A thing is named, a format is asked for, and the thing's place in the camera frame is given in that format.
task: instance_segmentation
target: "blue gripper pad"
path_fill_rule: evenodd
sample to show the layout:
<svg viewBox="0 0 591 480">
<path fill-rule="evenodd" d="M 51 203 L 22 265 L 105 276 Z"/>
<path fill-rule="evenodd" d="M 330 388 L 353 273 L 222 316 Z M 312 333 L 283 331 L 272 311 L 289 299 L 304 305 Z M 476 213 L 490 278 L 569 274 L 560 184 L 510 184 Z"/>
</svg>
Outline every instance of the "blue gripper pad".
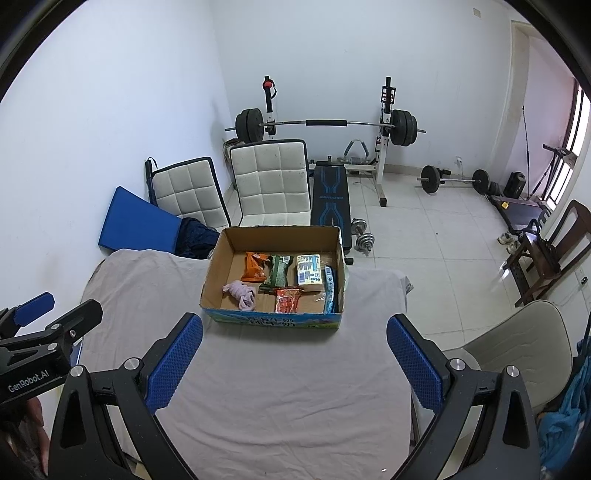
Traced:
<svg viewBox="0 0 591 480">
<path fill-rule="evenodd" d="M 441 376 L 398 318 L 390 318 L 386 336 L 419 402 L 424 408 L 437 413 L 443 405 Z"/>
<path fill-rule="evenodd" d="M 16 312 L 14 312 L 14 324 L 21 327 L 29 325 L 33 320 L 37 320 L 40 316 L 52 311 L 55 304 L 56 302 L 51 293 L 42 293 L 17 307 Z"/>
<path fill-rule="evenodd" d="M 202 339 L 201 318 L 193 315 L 148 378 L 145 402 L 152 415 L 169 404 Z"/>
</svg>

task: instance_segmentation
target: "crumpled cloth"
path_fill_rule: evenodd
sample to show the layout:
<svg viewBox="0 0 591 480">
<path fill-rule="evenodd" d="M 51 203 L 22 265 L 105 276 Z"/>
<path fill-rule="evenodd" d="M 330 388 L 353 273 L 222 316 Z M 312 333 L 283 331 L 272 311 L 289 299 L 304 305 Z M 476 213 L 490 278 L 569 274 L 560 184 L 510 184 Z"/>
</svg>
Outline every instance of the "crumpled cloth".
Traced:
<svg viewBox="0 0 591 480">
<path fill-rule="evenodd" d="M 232 283 L 224 285 L 222 290 L 238 300 L 238 308 L 243 312 L 252 312 L 255 309 L 255 287 L 249 287 L 240 280 L 234 280 Z"/>
</svg>

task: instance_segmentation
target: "bed sheet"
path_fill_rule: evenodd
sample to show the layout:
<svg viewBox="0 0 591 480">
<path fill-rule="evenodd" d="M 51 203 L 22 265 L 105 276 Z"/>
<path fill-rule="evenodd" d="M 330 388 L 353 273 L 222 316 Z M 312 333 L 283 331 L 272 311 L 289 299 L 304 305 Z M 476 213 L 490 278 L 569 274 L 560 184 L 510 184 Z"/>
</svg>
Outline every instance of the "bed sheet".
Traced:
<svg viewBox="0 0 591 480">
<path fill-rule="evenodd" d="M 199 307 L 208 260 L 120 250 L 83 296 L 103 307 L 84 339 L 89 371 L 142 357 L 185 312 L 201 316 L 203 342 L 157 417 L 200 480 L 390 479 L 408 455 L 410 386 L 386 341 L 405 312 L 408 279 L 350 267 L 338 330 L 240 326 Z M 138 458 L 118 410 L 124 452 Z"/>
</svg>

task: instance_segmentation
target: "metal screw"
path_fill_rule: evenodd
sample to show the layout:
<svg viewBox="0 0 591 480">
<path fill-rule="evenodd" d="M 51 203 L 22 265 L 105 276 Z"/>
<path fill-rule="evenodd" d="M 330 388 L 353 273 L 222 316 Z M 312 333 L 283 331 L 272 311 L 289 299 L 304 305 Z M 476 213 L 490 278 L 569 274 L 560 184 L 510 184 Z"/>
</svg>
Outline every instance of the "metal screw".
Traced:
<svg viewBox="0 0 591 480">
<path fill-rule="evenodd" d="M 513 365 L 509 365 L 506 368 L 506 371 L 510 377 L 518 377 L 519 376 L 519 369 Z"/>
<path fill-rule="evenodd" d="M 82 375 L 83 371 L 84 368 L 82 367 L 82 365 L 76 365 L 74 368 L 70 370 L 70 375 L 73 377 L 79 377 Z"/>
<path fill-rule="evenodd" d="M 466 368 L 466 362 L 460 358 L 452 358 L 449 361 L 449 364 L 454 370 L 457 370 L 458 372 L 461 372 Z"/>
<path fill-rule="evenodd" d="M 137 358 L 128 358 L 125 363 L 123 364 L 123 366 L 127 369 L 127 370 L 135 370 L 136 368 L 138 368 L 139 365 L 139 360 Z"/>
</svg>

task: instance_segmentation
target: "sneaker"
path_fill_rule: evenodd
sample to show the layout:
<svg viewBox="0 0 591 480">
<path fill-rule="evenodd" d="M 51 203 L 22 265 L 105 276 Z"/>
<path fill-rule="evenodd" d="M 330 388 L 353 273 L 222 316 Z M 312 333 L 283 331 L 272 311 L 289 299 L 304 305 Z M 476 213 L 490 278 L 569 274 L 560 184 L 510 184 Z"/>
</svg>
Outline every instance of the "sneaker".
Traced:
<svg viewBox="0 0 591 480">
<path fill-rule="evenodd" d="M 499 238 L 496 239 L 496 241 L 499 242 L 501 245 L 510 244 L 515 240 L 517 240 L 517 237 L 515 235 L 511 235 L 509 232 L 503 233 Z"/>
<path fill-rule="evenodd" d="M 509 246 L 507 247 L 507 251 L 509 252 L 509 255 L 513 255 L 515 252 L 517 252 L 517 249 L 519 248 L 521 244 L 515 240 L 514 242 L 511 242 L 509 244 Z"/>
</svg>

